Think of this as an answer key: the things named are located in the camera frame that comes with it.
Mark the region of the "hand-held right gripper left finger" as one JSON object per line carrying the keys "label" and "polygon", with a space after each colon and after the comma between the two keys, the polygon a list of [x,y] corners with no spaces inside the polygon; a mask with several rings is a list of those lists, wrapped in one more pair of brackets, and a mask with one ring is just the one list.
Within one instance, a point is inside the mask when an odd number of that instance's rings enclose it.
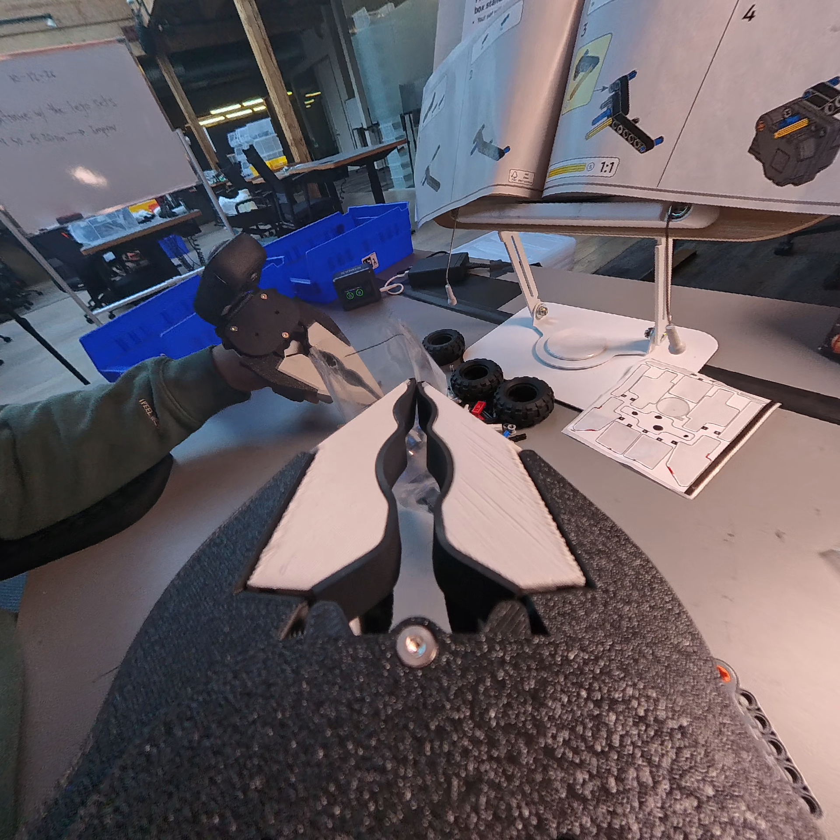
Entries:
{"label": "hand-held right gripper left finger", "polygon": [[392,489],[414,425],[414,380],[317,447],[246,586],[309,601],[381,601],[400,572]]}

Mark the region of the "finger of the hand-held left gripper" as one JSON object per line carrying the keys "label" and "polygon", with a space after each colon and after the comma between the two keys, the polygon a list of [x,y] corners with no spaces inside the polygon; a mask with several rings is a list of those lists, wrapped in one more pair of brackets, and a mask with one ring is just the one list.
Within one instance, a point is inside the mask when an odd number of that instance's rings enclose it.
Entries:
{"label": "finger of the hand-held left gripper", "polygon": [[335,402],[373,404],[382,388],[354,347],[336,335],[311,335],[310,360]]}

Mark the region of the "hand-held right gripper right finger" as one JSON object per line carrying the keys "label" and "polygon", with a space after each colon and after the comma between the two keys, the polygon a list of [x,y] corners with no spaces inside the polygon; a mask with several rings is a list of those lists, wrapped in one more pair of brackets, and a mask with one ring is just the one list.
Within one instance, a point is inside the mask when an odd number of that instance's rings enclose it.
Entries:
{"label": "hand-held right gripper right finger", "polygon": [[419,385],[427,469],[439,495],[433,564],[447,596],[511,596],[585,585],[585,574],[518,446]]}

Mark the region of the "pile of small toy parts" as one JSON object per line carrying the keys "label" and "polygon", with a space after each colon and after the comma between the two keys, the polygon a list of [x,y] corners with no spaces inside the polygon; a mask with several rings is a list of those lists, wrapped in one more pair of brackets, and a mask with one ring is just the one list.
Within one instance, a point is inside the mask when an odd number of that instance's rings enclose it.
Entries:
{"label": "pile of small toy parts", "polygon": [[495,412],[491,411],[487,401],[465,402],[464,406],[469,410],[471,416],[476,417],[504,438],[508,438],[512,443],[517,444],[527,439],[527,433],[519,426],[503,421]]}

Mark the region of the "person's left forearm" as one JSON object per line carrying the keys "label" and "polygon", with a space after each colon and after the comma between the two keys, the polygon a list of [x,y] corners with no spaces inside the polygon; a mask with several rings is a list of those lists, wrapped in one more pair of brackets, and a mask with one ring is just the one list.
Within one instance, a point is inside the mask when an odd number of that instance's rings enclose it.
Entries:
{"label": "person's left forearm", "polygon": [[145,360],[116,382],[1,411],[1,536],[79,513],[153,467],[205,421],[249,399],[207,348]]}

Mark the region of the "grey desk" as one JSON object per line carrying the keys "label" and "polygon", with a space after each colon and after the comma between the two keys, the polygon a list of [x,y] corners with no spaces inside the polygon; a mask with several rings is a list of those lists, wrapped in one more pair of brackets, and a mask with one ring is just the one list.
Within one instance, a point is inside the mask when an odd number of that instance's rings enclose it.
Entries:
{"label": "grey desk", "polygon": [[[538,269],[550,301],[646,317],[649,284]],[[712,334],[714,366],[838,396],[838,365],[817,345],[834,309],[677,288],[681,327]],[[420,335],[451,325],[470,343],[491,325],[412,300],[331,314],[356,343],[391,309]],[[2,401],[78,385],[18,336]],[[654,561],[711,652],[759,699],[838,835],[838,425],[775,412],[696,500],[562,434],[564,406],[527,446],[614,519]],[[50,798],[84,742],[128,646],[165,587],[268,478],[340,423],[333,406],[268,391],[220,413],[175,450],[161,499],[126,532],[36,569],[19,614],[25,705],[19,795],[26,816]]]}

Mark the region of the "person's left hand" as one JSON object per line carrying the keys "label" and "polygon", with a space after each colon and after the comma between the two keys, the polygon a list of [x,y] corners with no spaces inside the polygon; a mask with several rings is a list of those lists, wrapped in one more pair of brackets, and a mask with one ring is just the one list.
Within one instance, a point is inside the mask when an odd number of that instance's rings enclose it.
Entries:
{"label": "person's left hand", "polygon": [[305,402],[307,397],[299,389],[274,385],[249,369],[234,350],[226,349],[221,344],[211,349],[215,369],[224,382],[239,392],[255,392],[270,388],[274,393],[293,402]]}

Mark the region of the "black digital timer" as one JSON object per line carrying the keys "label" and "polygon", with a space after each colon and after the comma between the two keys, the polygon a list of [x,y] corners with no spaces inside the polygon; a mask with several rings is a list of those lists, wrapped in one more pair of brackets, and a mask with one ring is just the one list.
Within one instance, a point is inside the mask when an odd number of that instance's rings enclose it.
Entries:
{"label": "black digital timer", "polygon": [[382,287],[367,263],[342,270],[332,278],[337,300],[345,311],[360,309],[382,299]]}

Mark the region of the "black toy tire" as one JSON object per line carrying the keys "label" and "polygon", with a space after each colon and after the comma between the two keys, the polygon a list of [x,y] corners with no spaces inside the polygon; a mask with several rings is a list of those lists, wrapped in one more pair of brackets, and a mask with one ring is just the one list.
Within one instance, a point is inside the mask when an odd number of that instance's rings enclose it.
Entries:
{"label": "black toy tire", "polygon": [[537,377],[521,376],[504,381],[493,397],[494,412],[519,427],[540,424],[554,408],[551,386]]}
{"label": "black toy tire", "polygon": [[451,374],[449,388],[464,403],[484,401],[493,407],[494,395],[504,381],[498,363],[487,359],[467,360]]}
{"label": "black toy tire", "polygon": [[423,348],[436,364],[452,368],[464,360],[466,339],[455,329],[439,329],[423,337]]}

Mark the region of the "black power brick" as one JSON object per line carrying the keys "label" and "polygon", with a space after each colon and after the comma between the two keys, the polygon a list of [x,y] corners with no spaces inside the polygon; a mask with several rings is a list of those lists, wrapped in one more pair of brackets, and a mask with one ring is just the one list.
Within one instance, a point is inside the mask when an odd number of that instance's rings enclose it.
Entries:
{"label": "black power brick", "polygon": [[418,260],[407,271],[406,280],[413,289],[443,287],[446,282],[454,286],[467,278],[469,265],[467,253],[441,252]]}

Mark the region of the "white sticker sheet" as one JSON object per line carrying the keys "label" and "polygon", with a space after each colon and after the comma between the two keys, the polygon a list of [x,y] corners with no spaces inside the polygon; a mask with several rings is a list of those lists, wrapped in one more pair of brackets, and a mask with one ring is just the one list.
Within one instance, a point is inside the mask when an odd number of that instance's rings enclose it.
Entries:
{"label": "white sticker sheet", "polygon": [[779,406],[703,374],[642,360],[563,433],[694,498]]}

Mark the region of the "white whiteboard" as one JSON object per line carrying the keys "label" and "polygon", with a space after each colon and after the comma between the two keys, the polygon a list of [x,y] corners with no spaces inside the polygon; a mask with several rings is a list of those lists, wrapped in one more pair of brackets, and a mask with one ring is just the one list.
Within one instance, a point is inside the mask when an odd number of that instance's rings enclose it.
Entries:
{"label": "white whiteboard", "polygon": [[1,60],[1,204],[27,236],[197,183],[123,39]]}

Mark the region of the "grey toy beam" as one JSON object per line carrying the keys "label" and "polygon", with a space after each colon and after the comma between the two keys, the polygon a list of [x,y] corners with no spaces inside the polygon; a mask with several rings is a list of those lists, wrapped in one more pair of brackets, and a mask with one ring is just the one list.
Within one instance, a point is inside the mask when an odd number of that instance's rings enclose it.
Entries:
{"label": "grey toy beam", "polygon": [[722,684],[740,709],[753,736],[759,741],[771,765],[776,767],[781,776],[790,782],[793,792],[801,799],[809,813],[816,820],[823,819],[824,812],[820,803],[756,696],[742,686],[738,674],[730,664],[716,658],[714,659],[714,665]]}

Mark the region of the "building instruction booklet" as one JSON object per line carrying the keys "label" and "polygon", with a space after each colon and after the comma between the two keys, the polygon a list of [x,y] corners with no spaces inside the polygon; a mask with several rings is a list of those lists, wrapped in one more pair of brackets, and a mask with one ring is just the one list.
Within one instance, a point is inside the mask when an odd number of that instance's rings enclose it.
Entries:
{"label": "building instruction booklet", "polygon": [[838,213],[838,2],[464,6],[423,91],[418,223]]}

